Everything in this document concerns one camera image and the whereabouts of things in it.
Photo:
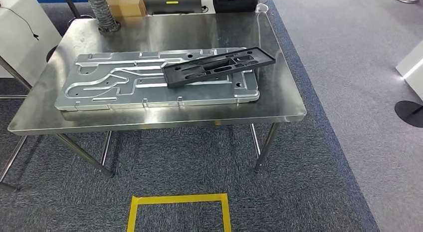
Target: yellow tape square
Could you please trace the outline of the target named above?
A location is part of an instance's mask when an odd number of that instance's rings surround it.
[[[220,201],[222,204],[223,229],[230,232],[229,202],[227,194],[189,195],[189,196],[161,196],[161,197],[135,197],[132,196],[129,209],[128,232],[135,231],[135,220],[139,205],[157,205],[173,203],[194,203]]]

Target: light gray floor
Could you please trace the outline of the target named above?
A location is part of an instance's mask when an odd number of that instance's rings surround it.
[[[394,112],[420,102],[395,66],[423,40],[423,3],[273,0],[382,231],[423,229],[423,129]]]

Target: black round base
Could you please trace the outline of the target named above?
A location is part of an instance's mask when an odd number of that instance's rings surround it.
[[[408,124],[423,128],[423,106],[412,101],[400,101],[395,104],[395,112]]]

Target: black case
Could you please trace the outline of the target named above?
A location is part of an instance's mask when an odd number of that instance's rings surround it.
[[[255,11],[257,0],[213,0],[216,13]]]

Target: black cable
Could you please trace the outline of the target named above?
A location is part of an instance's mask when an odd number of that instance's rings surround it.
[[[208,8],[206,5],[202,6],[201,8],[202,8],[203,10],[206,10],[206,11],[202,11],[202,13],[206,13],[206,12],[208,12],[208,11],[209,11],[209,8]]]
[[[29,25],[29,22],[28,22],[27,20],[25,20],[25,18],[21,17],[19,14],[17,14],[16,12],[14,12],[14,11],[13,11],[12,9],[10,9],[10,8],[4,7],[4,6],[0,6],[0,8],[7,9],[7,10],[9,10],[9,11],[13,12],[16,16],[20,17],[22,20],[24,20],[24,21],[26,22],[26,24],[28,25],[29,30],[31,30],[32,36],[33,36],[33,37],[35,37],[35,39],[37,39],[37,40],[39,41],[39,39],[38,39],[38,38],[39,38],[39,35],[37,35],[37,34],[35,34],[35,33],[34,33],[34,31],[32,30],[31,25]]]

